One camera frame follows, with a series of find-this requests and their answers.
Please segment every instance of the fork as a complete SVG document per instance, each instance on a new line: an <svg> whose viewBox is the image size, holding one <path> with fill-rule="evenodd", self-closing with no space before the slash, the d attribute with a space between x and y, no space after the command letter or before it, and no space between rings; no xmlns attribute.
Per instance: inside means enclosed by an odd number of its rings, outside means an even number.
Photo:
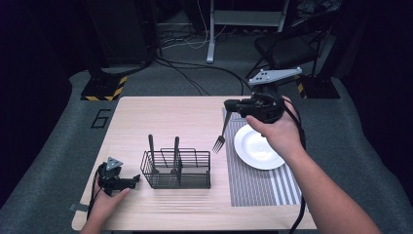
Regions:
<svg viewBox="0 0 413 234"><path fill-rule="evenodd" d="M224 128L222 129L222 135L220 135L220 136L218 137L218 139L217 139L216 142L215 142L215 145L214 145L213 148L212 148L212 151L213 151L214 153L218 153L219 150L222 148L222 146L223 146L224 143L225 143L224 133L225 133L225 129L227 128L228 122L230 121L231 114L232 114L232 113L231 113L230 111L227 111L227 114L225 115L225 122L224 122Z"/></svg>

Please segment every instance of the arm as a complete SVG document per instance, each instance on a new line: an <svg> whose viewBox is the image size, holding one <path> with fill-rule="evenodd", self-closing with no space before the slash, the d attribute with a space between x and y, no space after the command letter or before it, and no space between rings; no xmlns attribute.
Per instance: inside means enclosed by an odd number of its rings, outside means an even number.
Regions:
<svg viewBox="0 0 413 234"><path fill-rule="evenodd" d="M100 190L97 185L97 180L94 185L95 199L94 206L89 216L88 221L83 226L80 233L92 234L100 233L106 220L115 212L119 203L128 195L131 191L129 188L122 190L118 195L114 197L108 196L104 191Z"/></svg>
<svg viewBox="0 0 413 234"><path fill-rule="evenodd" d="M285 105L296 115L288 102ZM380 233L368 214L308 155L286 112L274 124L263 124L252 116L245 119L291 168L320 233Z"/></svg>

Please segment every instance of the dark background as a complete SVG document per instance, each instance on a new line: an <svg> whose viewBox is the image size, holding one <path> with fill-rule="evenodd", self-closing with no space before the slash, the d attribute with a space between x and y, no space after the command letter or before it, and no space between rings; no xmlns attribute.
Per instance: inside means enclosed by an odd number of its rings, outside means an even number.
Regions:
<svg viewBox="0 0 413 234"><path fill-rule="evenodd" d="M180 4L188 7L185 1ZM337 44L321 70L332 75L341 65L340 78L355 102L364 134L411 203L412 11L407 0L346 2ZM71 94L68 79L109 63L85 2L3 0L0 18L2 206L64 110ZM147 59L148 52L141 52Z"/></svg>

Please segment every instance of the wooden table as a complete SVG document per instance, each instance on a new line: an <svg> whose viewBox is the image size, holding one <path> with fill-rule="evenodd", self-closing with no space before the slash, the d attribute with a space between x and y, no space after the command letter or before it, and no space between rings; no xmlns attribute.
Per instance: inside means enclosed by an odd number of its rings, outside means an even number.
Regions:
<svg viewBox="0 0 413 234"><path fill-rule="evenodd" d="M211 151L223 126L223 101L245 97L122 97L97 155L81 199L87 205L96 168L113 157L124 163L121 178L141 174L136 189L107 221L106 230L282 230L289 229L299 205L232 207L225 145ZM155 150L179 147L211 151L210 189L153 189L140 170L148 135ZM82 229L86 213L76 212L72 228ZM299 229L315 229L305 213Z"/></svg>

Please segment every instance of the black chair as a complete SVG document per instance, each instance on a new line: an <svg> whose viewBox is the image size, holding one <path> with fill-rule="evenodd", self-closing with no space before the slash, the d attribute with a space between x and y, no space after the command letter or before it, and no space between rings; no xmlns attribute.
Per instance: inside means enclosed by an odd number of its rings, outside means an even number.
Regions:
<svg viewBox="0 0 413 234"><path fill-rule="evenodd" d="M338 11L312 15L295 21L282 32L272 33L255 39L255 48L261 59L245 78L258 68L269 66L271 70L288 69L313 61L314 77L320 57Z"/></svg>

